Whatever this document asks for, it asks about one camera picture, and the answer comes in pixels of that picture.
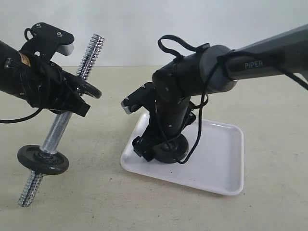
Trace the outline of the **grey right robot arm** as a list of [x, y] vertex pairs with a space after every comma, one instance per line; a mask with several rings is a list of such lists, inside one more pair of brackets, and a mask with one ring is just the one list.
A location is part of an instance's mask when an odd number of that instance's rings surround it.
[[303, 25], [239, 49], [224, 45], [187, 45], [183, 56], [163, 48], [174, 59], [156, 70], [149, 90], [137, 91], [138, 103], [149, 111], [149, 124], [133, 142], [134, 152], [146, 161], [185, 164], [190, 147], [183, 130], [201, 123], [209, 95], [228, 92], [242, 79], [286, 75], [308, 86], [308, 27]]

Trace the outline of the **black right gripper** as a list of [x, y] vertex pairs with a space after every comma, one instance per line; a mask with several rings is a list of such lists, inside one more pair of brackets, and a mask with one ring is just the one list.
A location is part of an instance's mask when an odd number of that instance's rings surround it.
[[137, 136], [132, 146], [137, 156], [150, 162], [154, 158], [153, 145], [178, 138], [195, 116], [190, 116], [191, 97], [174, 83], [145, 83], [144, 108], [150, 115], [149, 124], [144, 136]]

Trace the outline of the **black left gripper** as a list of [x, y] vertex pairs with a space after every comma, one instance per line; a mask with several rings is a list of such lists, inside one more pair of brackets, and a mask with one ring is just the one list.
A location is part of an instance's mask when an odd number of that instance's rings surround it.
[[53, 62], [33, 60], [26, 65], [14, 60], [14, 97], [33, 108], [69, 111], [85, 117], [90, 105], [77, 94], [76, 78]]

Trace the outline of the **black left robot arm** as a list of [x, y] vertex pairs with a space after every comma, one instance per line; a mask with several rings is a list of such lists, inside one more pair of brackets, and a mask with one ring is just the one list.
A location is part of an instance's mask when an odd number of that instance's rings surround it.
[[85, 116], [90, 109], [76, 92], [76, 76], [36, 55], [22, 54], [0, 44], [0, 90], [26, 101], [33, 108], [69, 111]]

